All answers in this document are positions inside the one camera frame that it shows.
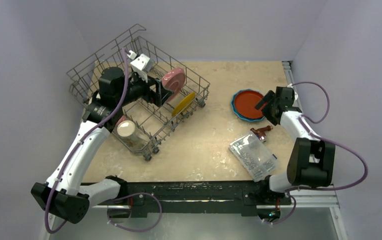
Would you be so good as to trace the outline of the aluminium rail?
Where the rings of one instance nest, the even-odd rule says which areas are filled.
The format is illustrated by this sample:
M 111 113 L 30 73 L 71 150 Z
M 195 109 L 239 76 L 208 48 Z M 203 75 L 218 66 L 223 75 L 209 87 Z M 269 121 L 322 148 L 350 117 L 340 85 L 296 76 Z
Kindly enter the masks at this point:
M 314 144 L 324 144 L 324 147 L 322 148 L 327 154 L 329 153 L 326 151 L 326 147 L 332 147 L 331 151 L 331 157 L 328 156 L 322 156 L 322 157 L 315 157 L 314 154 L 308 155 L 308 157 L 301 157 L 301 163 L 311 163 L 314 164 L 316 167 L 325 167 L 326 164 L 332 165 L 335 157 L 335 147 L 337 144 L 331 143 L 330 141 L 321 140 L 320 136 L 315 133 L 315 131 L 311 128 L 309 123 L 318 123 L 318 120 L 311 120 L 309 117 L 305 116 L 302 113 L 302 110 L 299 109 L 300 103 L 298 100 L 298 93 L 295 90 L 296 84 L 294 83 L 294 78 L 291 70 L 291 63 L 289 61 L 282 62 L 284 72 L 286 75 L 286 79 L 288 81 L 287 88 L 292 90 L 292 104 L 293 107 L 296 108 L 295 110 L 288 109 L 285 113 L 281 115 L 280 118 L 280 124 L 285 128 L 291 137 L 295 139 L 295 147 L 294 149 L 302 149 L 300 147 L 300 144 L 303 140 L 305 140 L 307 143 L 310 144 L 311 147 L 314 146 Z M 290 191 L 306 191 L 306 192 L 315 192 L 318 191 L 319 193 L 313 195 L 310 197 L 308 207 L 315 207 L 317 204 L 315 203 L 315 200 L 320 200 L 321 197 L 331 196 L 334 199 L 334 203 L 331 204 L 329 207 L 331 216 L 333 217 L 333 224 L 335 227 L 335 232 L 337 234 L 338 239 L 340 240 L 347 240 L 348 235 L 346 233 L 346 229 L 344 226 L 344 223 L 342 221 L 342 215 L 340 212 L 340 206 L 339 201 L 336 196 L 336 190 L 331 186 L 331 180 L 326 181 L 325 183 L 321 184 L 320 187 L 316 187 L 315 184 L 319 183 L 319 180 L 315 180 L 313 183 L 305 184 L 302 182 L 302 164 L 299 164 L 296 167 L 289 166 L 287 168 L 287 186 L 289 187 Z

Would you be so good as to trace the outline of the brown copper tool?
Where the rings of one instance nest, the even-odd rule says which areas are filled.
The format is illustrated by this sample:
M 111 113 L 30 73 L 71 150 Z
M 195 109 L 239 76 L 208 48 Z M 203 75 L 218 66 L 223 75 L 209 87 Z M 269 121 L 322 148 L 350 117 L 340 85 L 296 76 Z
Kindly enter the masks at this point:
M 271 125 L 268 125 L 257 129 L 251 128 L 250 131 L 254 133 L 261 142 L 265 143 L 267 141 L 266 132 L 269 132 L 272 129 L 273 127 Z

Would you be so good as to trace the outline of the clear plastic screw box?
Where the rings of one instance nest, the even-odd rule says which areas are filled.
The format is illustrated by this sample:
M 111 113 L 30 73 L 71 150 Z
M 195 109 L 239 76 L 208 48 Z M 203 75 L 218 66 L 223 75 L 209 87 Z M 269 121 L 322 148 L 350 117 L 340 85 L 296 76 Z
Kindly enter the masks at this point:
M 279 166 L 277 157 L 251 131 L 231 142 L 229 150 L 239 160 L 254 182 L 264 180 Z

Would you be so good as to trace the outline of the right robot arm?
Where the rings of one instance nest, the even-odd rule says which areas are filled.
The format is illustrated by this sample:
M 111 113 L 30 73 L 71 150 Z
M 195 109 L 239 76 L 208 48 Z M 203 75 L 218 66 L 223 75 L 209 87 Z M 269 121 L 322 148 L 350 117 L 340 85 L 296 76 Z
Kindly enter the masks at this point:
M 260 199 L 267 204 L 292 188 L 317 189 L 332 183 L 336 146 L 314 136 L 294 101 L 295 91 L 279 86 L 255 105 L 270 123 L 281 125 L 295 141 L 286 172 L 268 176 L 269 184 L 259 190 Z

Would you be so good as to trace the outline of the pink dotted plate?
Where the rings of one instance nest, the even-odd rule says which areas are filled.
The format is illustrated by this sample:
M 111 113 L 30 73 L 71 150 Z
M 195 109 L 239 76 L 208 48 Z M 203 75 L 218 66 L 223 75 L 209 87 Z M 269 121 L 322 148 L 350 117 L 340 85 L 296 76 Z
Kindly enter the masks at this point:
M 167 102 L 173 100 L 185 85 L 186 74 L 185 70 L 177 67 L 170 70 L 162 77 L 162 85 L 165 89 L 172 90 L 173 95 L 167 99 Z

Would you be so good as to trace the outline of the yellow black saucer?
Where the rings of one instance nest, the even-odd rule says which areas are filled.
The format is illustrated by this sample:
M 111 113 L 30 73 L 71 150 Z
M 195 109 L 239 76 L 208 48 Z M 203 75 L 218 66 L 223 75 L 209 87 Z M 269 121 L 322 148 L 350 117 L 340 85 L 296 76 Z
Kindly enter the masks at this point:
M 171 116 L 174 117 L 176 115 L 178 115 L 179 113 L 181 113 L 183 110 L 186 110 L 188 109 L 194 98 L 195 98 L 196 94 L 194 92 L 190 93 L 189 95 L 187 95 L 173 110 L 173 112 L 171 113 Z

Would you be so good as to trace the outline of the black base frame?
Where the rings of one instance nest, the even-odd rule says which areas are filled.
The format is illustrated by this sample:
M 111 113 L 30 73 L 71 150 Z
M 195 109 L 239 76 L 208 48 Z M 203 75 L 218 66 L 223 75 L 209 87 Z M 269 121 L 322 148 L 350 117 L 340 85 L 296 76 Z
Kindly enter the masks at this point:
M 131 207 L 133 218 L 149 213 L 240 214 L 276 220 L 280 207 L 291 200 L 269 190 L 267 181 L 126 182 L 120 194 L 106 204 Z

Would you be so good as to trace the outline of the pink mug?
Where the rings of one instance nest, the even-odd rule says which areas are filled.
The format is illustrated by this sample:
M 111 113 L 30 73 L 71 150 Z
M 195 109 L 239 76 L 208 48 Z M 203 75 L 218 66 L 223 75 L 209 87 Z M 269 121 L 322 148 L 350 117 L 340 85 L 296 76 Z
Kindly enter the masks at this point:
M 128 120 L 128 118 L 127 118 L 125 115 L 123 115 L 123 116 L 117 121 L 117 124 L 119 124 L 119 123 L 121 123 L 121 122 L 123 122 L 123 121 L 126 121 L 126 120 Z

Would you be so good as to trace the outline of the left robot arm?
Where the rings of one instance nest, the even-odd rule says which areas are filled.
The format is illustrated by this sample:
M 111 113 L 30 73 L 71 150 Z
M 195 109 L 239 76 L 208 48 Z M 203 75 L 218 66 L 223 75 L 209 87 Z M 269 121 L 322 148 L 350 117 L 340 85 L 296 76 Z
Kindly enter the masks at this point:
M 127 67 L 104 69 L 98 84 L 99 89 L 86 107 L 74 142 L 61 163 L 45 183 L 36 182 L 31 189 L 32 196 L 44 210 L 44 224 L 49 233 L 56 232 L 50 226 L 52 216 L 62 219 L 63 224 L 76 224 L 90 207 L 105 201 L 120 205 L 132 198 L 126 182 L 116 176 L 107 176 L 84 187 L 81 183 L 100 146 L 122 122 L 122 107 L 142 97 L 153 99 L 155 92 Z

